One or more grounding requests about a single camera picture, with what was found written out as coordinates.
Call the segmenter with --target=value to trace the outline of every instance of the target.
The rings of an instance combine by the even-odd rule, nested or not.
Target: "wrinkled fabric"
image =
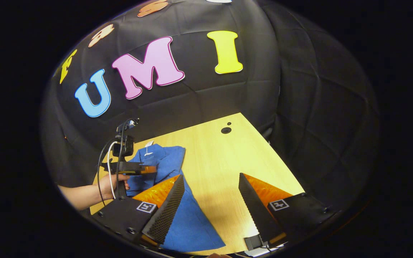
[[[139,149],[129,162],[142,162],[156,166],[157,173],[131,176],[127,196],[135,196],[151,186],[173,176],[182,175],[181,165],[186,149],[183,147],[161,147],[158,144]],[[224,247],[221,237],[203,214],[184,179],[185,192],[176,211],[172,225],[161,248],[177,252],[196,252]]]

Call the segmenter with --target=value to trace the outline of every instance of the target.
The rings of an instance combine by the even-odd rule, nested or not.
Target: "pink letter m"
[[[172,37],[156,39],[148,44],[144,63],[129,54],[124,54],[113,62],[127,90],[125,97],[129,100],[138,97],[143,90],[135,85],[137,80],[146,89],[152,89],[152,72],[156,69],[159,86],[169,85],[184,78],[184,72],[179,71],[170,50]]]

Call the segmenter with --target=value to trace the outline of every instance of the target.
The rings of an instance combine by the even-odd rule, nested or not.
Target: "wooden table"
[[[231,132],[223,134],[224,127],[230,127]],[[278,154],[241,113],[135,143],[134,149],[144,148],[151,140],[162,147],[186,148],[181,167],[184,177],[205,216],[226,244],[222,248],[189,254],[246,251],[244,238],[258,234],[238,189],[240,172],[292,195],[304,192]],[[102,176],[108,176],[108,172],[100,167],[100,178]],[[94,214],[102,207],[102,203],[96,204],[90,212]]]

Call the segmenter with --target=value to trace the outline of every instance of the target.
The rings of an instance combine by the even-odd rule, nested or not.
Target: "hand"
[[[208,256],[207,258],[231,258],[230,256],[223,254],[223,255],[219,255],[217,253],[212,253],[210,254],[210,256]]]
[[[125,181],[125,190],[130,189],[128,186],[127,180],[130,178],[129,175],[122,175],[119,174],[119,181]],[[113,181],[113,187],[116,189],[117,187],[117,180],[116,180],[116,175],[111,175],[111,180]],[[101,189],[101,194],[103,195],[103,199],[109,200],[113,199],[113,193],[111,192],[111,186],[109,183],[109,175],[104,176],[103,178],[100,179],[100,189]]]

